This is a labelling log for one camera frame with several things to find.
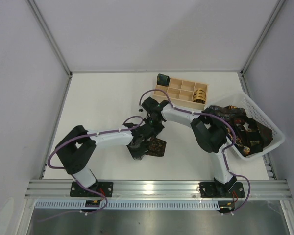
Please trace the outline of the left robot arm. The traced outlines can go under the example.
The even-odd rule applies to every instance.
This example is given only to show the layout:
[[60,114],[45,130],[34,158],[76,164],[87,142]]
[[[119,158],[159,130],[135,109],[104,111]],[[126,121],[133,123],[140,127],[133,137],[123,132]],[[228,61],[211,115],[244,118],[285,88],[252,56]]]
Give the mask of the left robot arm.
[[88,161],[95,150],[126,146],[132,158],[140,160],[148,152],[147,143],[147,139],[140,133],[140,126],[133,123],[125,123],[118,130],[101,132],[89,131],[79,125],[56,146],[55,154],[67,174],[84,188],[91,188],[98,184],[88,167]]

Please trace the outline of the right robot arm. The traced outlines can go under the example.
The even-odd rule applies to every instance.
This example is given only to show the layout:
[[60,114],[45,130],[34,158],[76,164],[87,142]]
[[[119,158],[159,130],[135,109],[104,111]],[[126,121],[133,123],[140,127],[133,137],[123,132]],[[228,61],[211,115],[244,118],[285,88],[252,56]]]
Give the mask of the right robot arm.
[[224,120],[210,113],[183,109],[168,100],[159,103],[148,97],[140,100],[139,105],[151,118],[150,123],[171,121],[191,128],[199,147],[211,156],[217,192],[225,196],[231,190],[237,178],[227,162],[225,150],[230,126]]

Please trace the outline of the dark key-patterned tie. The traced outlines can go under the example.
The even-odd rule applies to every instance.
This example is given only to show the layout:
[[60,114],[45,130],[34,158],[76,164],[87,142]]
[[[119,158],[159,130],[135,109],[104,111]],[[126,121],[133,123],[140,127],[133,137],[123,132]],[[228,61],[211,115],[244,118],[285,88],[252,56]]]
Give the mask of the dark key-patterned tie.
[[167,142],[158,138],[151,138],[148,141],[146,155],[154,157],[163,157],[165,154]]

